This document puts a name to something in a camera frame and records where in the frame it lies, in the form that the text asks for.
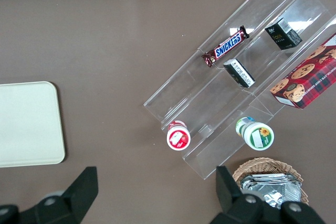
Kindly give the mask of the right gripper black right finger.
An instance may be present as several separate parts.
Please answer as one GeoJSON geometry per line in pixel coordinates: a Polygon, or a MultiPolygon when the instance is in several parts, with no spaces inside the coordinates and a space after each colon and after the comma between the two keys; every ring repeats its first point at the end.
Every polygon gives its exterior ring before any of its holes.
{"type": "Polygon", "coordinates": [[[216,193],[222,212],[211,223],[325,223],[304,203],[287,201],[277,209],[257,196],[243,194],[225,166],[216,167],[216,193]]]}

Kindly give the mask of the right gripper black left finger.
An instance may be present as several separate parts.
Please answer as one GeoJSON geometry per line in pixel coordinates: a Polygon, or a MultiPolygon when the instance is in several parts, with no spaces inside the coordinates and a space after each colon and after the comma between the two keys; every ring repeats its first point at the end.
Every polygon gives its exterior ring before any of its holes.
{"type": "Polygon", "coordinates": [[[1,205],[1,223],[81,223],[98,191],[97,168],[86,167],[60,196],[46,197],[22,212],[16,205],[1,205]]]}

